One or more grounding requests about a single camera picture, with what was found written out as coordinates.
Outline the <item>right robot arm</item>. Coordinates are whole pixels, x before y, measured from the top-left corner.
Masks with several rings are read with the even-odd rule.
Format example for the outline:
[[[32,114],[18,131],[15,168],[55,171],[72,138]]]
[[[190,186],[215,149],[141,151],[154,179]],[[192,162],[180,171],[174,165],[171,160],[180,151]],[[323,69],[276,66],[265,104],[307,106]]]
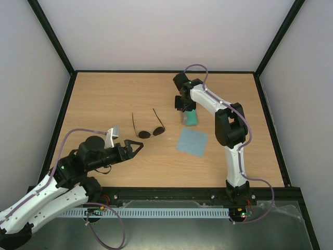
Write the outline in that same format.
[[[244,160],[248,124],[242,106],[221,99],[203,81],[190,80],[184,72],[178,73],[173,82],[180,93],[175,97],[177,110],[192,111],[199,104],[213,115],[216,140],[225,148],[226,197],[232,204],[240,203],[250,189],[249,181],[245,178]]]

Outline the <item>grey felt glasses case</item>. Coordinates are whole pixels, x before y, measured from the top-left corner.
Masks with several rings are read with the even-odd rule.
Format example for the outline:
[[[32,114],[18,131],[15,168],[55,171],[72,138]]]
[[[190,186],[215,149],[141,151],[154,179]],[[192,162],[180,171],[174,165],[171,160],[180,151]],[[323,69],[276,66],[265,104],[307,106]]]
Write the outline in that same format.
[[[198,125],[197,113],[195,110],[181,112],[182,124],[186,127]]]

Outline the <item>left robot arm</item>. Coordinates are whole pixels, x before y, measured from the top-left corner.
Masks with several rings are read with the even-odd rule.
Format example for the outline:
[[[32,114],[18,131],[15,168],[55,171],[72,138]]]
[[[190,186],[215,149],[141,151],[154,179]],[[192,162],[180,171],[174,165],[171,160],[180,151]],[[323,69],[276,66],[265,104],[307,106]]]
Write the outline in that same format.
[[[17,249],[63,212],[98,202],[103,189],[88,173],[132,159],[143,147],[142,142],[132,140],[107,147],[101,137],[88,137],[58,160],[35,188],[1,212],[1,248]]]

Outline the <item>blue cleaning cloth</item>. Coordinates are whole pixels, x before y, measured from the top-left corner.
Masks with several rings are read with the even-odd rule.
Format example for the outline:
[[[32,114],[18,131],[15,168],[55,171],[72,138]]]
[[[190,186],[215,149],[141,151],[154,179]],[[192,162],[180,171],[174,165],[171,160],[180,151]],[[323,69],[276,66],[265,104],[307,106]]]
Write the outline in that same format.
[[[178,151],[203,157],[208,135],[193,129],[183,128],[176,149]]]

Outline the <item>black round sunglasses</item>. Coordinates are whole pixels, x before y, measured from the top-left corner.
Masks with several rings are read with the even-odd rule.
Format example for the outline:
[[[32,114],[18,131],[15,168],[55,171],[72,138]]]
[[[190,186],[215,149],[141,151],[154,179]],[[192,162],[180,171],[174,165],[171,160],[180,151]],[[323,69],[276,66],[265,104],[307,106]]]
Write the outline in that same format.
[[[166,131],[166,128],[165,128],[162,120],[158,116],[156,110],[154,108],[152,110],[153,110],[155,118],[159,122],[159,125],[156,126],[153,130],[152,129],[150,129],[150,130],[147,130],[147,129],[138,130],[137,127],[136,127],[135,115],[134,115],[134,113],[131,113],[133,130],[134,130],[135,135],[139,139],[149,139],[151,137],[162,135]]]

